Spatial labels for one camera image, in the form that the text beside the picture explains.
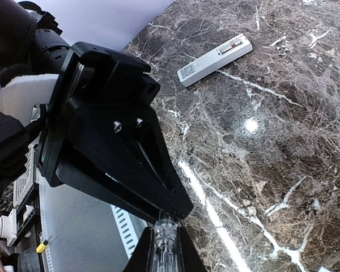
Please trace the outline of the white remote control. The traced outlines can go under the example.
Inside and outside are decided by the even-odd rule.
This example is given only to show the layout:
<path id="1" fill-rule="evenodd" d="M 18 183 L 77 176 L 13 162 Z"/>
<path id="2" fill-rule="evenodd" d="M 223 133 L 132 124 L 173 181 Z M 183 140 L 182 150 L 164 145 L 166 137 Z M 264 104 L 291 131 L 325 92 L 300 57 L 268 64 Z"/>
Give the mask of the white remote control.
<path id="1" fill-rule="evenodd" d="M 189 87 L 252 50 L 251 42 L 239 34 L 179 69 L 178 79 L 184 87 Z"/>

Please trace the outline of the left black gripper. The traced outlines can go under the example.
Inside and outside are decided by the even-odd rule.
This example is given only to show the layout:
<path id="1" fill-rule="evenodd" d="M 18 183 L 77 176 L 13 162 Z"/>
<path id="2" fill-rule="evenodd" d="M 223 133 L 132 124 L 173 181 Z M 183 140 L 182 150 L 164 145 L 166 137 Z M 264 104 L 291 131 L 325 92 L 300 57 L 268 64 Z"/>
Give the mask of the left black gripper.
<path id="1" fill-rule="evenodd" d="M 140 58 L 86 42 L 68 51 L 48 105 L 37 166 L 148 222 L 186 218 L 193 204 L 170 160 L 155 111 L 160 85 Z"/>

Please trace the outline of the clear plastic screwdriver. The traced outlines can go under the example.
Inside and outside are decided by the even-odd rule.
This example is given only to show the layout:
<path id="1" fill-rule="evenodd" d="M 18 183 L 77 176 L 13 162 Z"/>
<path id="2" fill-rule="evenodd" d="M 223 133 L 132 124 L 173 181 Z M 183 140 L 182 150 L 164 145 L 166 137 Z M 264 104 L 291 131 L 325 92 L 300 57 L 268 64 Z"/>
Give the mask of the clear plastic screwdriver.
<path id="1" fill-rule="evenodd" d="M 171 216 L 160 213 L 153 230 L 151 271 L 184 271 L 180 225 Z"/>

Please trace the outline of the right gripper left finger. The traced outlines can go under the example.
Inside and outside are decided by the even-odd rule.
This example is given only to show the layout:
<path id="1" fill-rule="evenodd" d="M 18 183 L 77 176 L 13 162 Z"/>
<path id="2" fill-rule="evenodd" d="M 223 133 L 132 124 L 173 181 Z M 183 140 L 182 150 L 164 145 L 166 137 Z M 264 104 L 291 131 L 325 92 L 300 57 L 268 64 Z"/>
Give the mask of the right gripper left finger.
<path id="1" fill-rule="evenodd" d="M 154 230 L 151 227 L 146 227 L 138 241 L 137 246 L 130 257 L 129 262 L 124 268 L 123 272 L 146 272 L 148 271 L 152 254 Z"/>

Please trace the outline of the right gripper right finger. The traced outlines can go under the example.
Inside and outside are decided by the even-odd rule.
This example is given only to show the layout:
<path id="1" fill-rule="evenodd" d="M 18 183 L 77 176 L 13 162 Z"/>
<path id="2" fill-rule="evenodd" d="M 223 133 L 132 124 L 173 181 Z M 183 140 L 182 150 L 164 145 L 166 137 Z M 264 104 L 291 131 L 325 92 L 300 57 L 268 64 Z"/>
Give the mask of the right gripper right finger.
<path id="1" fill-rule="evenodd" d="M 177 254 L 180 271 L 207 272 L 185 227 L 177 228 Z"/>

